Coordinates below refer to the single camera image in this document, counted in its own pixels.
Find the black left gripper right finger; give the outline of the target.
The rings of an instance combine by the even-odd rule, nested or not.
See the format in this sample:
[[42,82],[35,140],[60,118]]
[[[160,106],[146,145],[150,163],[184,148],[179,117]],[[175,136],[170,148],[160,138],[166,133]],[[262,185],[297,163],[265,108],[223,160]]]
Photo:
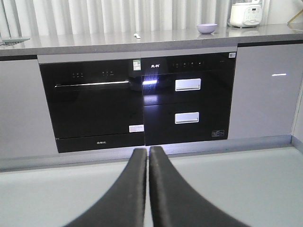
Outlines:
[[149,188],[155,227],[245,226],[194,190],[160,146],[150,148]]

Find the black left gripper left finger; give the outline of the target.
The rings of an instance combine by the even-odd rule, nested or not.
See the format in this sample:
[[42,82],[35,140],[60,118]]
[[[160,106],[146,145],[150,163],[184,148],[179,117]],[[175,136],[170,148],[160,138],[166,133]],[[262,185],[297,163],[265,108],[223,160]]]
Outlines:
[[67,227],[142,227],[146,200],[147,150],[136,148],[120,176],[92,207]]

